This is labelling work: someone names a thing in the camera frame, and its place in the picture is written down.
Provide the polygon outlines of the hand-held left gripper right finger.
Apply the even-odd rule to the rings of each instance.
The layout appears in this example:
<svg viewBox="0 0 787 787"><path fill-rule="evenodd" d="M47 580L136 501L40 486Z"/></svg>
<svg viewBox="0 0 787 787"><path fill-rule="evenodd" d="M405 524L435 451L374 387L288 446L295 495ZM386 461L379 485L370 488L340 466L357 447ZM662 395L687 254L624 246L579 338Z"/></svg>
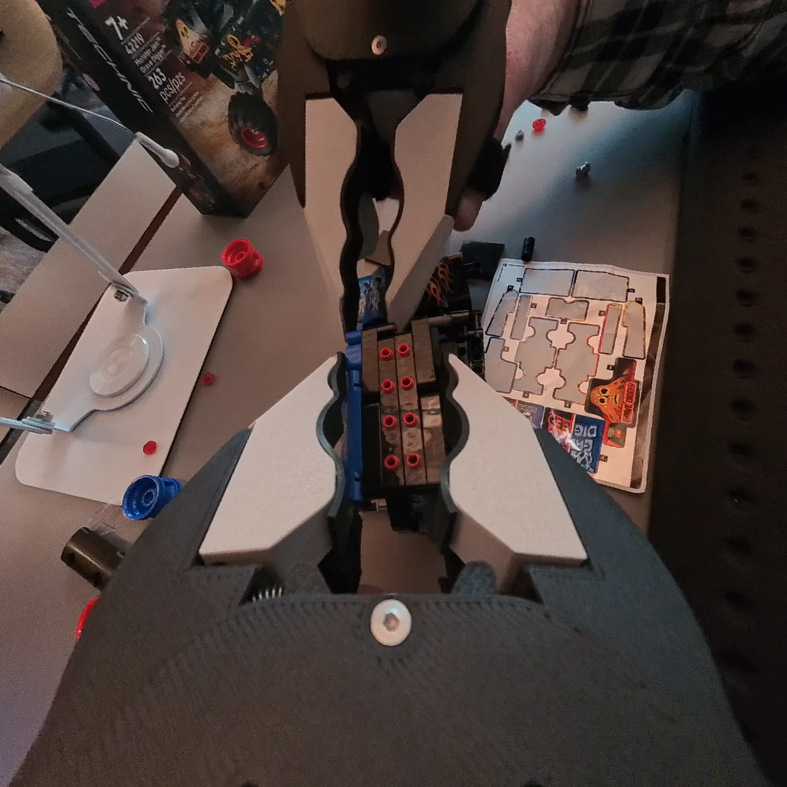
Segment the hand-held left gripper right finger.
<svg viewBox="0 0 787 787"><path fill-rule="evenodd" d="M446 402L459 418L441 469L448 548L490 567L502 592L524 565L583 565L585 546L530 422L455 354L446 367Z"/></svg>

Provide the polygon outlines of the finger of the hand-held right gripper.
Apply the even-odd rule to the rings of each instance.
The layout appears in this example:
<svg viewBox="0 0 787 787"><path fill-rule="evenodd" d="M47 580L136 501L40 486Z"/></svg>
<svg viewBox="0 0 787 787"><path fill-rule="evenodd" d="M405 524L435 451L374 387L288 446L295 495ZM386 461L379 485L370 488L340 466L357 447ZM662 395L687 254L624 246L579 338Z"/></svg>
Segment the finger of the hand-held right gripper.
<svg viewBox="0 0 787 787"><path fill-rule="evenodd" d="M305 104L305 219L343 332L357 329L357 265L372 221L358 171L361 135L332 97Z"/></svg>
<svg viewBox="0 0 787 787"><path fill-rule="evenodd" d="M462 100L460 93L429 94L397 127L393 153L403 195L390 234L389 321L401 332L453 230L446 201Z"/></svg>

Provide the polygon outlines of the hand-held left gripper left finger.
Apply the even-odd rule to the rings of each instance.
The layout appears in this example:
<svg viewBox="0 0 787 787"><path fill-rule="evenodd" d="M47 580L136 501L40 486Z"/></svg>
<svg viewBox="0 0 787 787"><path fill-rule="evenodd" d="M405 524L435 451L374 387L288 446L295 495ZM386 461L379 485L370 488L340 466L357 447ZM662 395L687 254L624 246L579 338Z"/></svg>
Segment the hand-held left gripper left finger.
<svg viewBox="0 0 787 787"><path fill-rule="evenodd" d="M261 566L279 579L312 564L334 593L357 592L362 519L336 450L347 388L338 353L257 418L200 545L205 564Z"/></svg>

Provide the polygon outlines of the black blue brick truck model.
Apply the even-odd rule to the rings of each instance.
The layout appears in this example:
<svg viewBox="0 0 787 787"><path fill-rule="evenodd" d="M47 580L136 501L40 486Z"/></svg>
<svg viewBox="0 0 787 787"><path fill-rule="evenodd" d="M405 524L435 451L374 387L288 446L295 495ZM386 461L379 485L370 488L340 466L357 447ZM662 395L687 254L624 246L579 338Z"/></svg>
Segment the black blue brick truck model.
<svg viewBox="0 0 787 787"><path fill-rule="evenodd" d="M397 329L385 310L390 273L376 264L359 278L356 328L346 336L349 500L366 509L385 507L394 530L426 535L437 545L451 526L441 478L460 428L456 412L444 413L445 359L454 355L484 375L481 313L469 285L490 275L466 249L444 257L413 320Z"/></svg>

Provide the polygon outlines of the person's right forearm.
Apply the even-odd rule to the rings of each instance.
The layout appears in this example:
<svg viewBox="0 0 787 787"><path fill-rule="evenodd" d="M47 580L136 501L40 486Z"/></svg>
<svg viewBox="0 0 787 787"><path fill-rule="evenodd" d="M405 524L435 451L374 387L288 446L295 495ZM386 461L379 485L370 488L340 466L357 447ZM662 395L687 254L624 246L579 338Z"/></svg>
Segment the person's right forearm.
<svg viewBox="0 0 787 787"><path fill-rule="evenodd" d="M663 108L785 74L785 1L582 1L564 53L530 101L552 114L592 102Z"/></svg>

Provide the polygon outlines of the person's right hand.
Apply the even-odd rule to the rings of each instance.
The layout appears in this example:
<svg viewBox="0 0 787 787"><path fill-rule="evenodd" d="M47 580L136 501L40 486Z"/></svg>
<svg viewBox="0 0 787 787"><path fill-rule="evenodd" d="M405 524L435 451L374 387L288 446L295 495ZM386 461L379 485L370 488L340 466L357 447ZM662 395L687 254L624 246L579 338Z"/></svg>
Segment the person's right hand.
<svg viewBox="0 0 787 787"><path fill-rule="evenodd" d="M513 1L506 25L505 91L494 138L503 141L513 114L546 85L569 46L579 1Z"/></svg>

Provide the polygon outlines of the black square plate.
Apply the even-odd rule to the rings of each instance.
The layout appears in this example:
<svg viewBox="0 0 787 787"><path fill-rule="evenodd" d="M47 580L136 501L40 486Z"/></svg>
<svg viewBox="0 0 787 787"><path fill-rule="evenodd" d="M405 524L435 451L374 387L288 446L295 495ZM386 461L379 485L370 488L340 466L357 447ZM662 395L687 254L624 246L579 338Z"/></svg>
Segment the black square plate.
<svg viewBox="0 0 787 787"><path fill-rule="evenodd" d="M471 241L461 246L460 254L468 277L491 280L505 252L503 243Z"/></svg>

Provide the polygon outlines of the blue wheel hub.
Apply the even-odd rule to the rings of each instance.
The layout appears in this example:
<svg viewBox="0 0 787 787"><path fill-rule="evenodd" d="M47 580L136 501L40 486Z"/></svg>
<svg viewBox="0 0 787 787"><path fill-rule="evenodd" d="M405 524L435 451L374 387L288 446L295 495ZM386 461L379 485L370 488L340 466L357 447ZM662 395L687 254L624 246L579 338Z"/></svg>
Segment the blue wheel hub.
<svg viewBox="0 0 787 787"><path fill-rule="evenodd" d="M156 517L182 490L175 478L144 475L136 478L126 489L122 499L123 515L140 521Z"/></svg>

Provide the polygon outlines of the sticker sheet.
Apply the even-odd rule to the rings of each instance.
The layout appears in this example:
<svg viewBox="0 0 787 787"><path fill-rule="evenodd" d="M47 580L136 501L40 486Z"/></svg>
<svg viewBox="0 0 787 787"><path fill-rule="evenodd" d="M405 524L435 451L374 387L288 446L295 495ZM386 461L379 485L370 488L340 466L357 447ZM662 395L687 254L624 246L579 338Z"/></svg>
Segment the sticker sheet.
<svg viewBox="0 0 787 787"><path fill-rule="evenodd" d="M642 494L668 274L501 259L485 309L487 383L595 480Z"/></svg>

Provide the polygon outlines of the monster truck set box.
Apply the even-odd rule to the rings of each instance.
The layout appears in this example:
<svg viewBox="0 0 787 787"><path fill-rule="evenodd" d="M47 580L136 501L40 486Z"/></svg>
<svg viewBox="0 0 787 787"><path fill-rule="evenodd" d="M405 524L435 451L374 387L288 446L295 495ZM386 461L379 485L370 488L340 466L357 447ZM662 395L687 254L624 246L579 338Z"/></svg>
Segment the monster truck set box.
<svg viewBox="0 0 787 787"><path fill-rule="evenodd" d="M41 1L64 57L205 215L248 216L286 166L285 1Z"/></svg>

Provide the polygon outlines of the white book stand base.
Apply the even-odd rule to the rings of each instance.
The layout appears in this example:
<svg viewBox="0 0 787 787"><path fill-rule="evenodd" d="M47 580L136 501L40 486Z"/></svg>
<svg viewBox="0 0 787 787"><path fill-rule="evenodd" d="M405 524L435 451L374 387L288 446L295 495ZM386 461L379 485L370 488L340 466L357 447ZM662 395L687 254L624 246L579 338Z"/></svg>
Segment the white book stand base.
<svg viewBox="0 0 787 787"><path fill-rule="evenodd" d="M138 296L107 288L43 403L58 426L27 434L17 480L104 503L158 475L231 294L222 267L136 271ZM143 445L154 440L157 453Z"/></svg>

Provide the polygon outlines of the black connector block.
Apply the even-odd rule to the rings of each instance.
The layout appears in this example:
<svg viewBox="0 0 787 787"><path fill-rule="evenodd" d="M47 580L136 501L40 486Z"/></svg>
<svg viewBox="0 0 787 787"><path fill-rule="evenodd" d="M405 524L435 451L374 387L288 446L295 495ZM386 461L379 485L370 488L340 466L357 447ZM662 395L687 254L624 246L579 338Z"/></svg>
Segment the black connector block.
<svg viewBox="0 0 787 787"><path fill-rule="evenodd" d="M129 547L111 527L83 526L65 543L61 561L96 590L103 591Z"/></svg>

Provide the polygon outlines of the black dotted mat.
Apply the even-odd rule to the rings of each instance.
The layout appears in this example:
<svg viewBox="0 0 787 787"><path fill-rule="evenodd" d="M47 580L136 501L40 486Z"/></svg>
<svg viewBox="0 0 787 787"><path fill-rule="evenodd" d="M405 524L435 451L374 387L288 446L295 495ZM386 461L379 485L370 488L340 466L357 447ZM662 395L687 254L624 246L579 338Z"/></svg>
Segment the black dotted mat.
<svg viewBox="0 0 787 787"><path fill-rule="evenodd" d="M652 540L773 785L786 757L785 77L701 99L682 187Z"/></svg>

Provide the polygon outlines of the wooden book stand tray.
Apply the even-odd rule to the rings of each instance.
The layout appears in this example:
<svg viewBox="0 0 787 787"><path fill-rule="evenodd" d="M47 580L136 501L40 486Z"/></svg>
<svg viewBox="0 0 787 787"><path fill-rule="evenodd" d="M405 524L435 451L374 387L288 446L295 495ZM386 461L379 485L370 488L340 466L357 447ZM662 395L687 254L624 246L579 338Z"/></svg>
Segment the wooden book stand tray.
<svg viewBox="0 0 787 787"><path fill-rule="evenodd" d="M8 143L61 82L62 61L50 21L36 1L1 2L1 74L45 96L1 84L1 145Z"/></svg>

